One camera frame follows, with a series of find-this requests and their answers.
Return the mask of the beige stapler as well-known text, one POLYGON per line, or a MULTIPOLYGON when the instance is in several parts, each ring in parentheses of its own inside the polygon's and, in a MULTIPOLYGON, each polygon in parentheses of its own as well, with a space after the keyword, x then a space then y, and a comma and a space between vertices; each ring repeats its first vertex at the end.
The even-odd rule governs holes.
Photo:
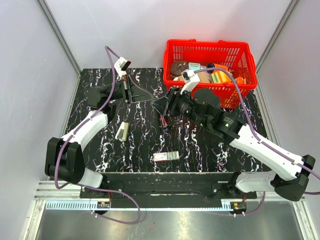
POLYGON ((115 135, 115 139, 119 140, 121 142, 125 142, 128 137, 128 132, 129 132, 129 123, 122 122, 116 135, 115 135))

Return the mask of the red white staples box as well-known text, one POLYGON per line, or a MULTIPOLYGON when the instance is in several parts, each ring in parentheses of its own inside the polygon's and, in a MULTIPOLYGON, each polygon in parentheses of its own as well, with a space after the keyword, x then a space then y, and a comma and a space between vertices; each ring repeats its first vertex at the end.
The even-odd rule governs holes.
POLYGON ((173 161, 180 158, 178 151, 159 152, 153 154, 154 162, 173 161))

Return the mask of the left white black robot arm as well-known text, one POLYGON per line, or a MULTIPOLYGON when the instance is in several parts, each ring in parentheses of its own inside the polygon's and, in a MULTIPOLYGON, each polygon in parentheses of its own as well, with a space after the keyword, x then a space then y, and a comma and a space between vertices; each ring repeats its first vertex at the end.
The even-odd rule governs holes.
POLYGON ((120 81, 110 85, 89 87, 85 96, 90 112, 69 133, 48 141, 44 172, 55 180, 89 186, 96 197, 103 198, 109 190, 108 185, 103 182, 102 174, 85 166, 83 151, 114 118, 114 100, 123 99, 131 104, 151 101, 154 96, 139 85, 133 74, 124 75, 120 81))

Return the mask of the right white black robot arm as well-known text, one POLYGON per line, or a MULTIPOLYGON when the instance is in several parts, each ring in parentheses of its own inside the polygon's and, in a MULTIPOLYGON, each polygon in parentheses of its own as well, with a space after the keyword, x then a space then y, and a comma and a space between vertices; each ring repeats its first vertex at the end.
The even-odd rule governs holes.
POLYGON ((203 127, 215 139, 239 149, 270 168, 266 172, 235 172, 221 190, 224 195, 239 198, 249 192, 275 192, 297 202, 306 191, 315 158, 299 156, 284 150, 261 136, 248 121, 221 108, 220 98, 207 88, 194 95, 172 87, 151 102, 164 117, 182 115, 203 127))

